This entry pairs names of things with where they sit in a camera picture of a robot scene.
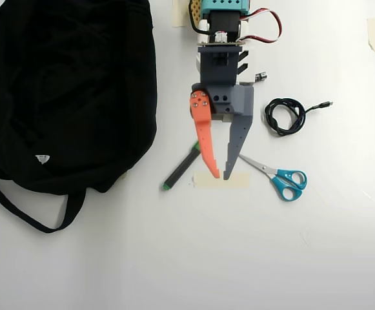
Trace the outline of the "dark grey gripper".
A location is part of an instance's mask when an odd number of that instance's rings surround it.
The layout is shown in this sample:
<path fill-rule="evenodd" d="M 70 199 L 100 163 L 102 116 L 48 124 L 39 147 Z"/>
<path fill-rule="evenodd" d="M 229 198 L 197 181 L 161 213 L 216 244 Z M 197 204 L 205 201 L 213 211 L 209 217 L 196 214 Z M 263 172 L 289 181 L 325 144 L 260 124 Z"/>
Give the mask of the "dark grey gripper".
<path fill-rule="evenodd" d="M 230 121 L 227 161 L 223 179 L 228 180 L 237 162 L 254 111 L 254 74 L 241 45 L 198 47 L 199 83 L 192 86 L 190 111 L 203 161 L 215 178 L 220 178 L 212 146 L 213 120 Z"/>

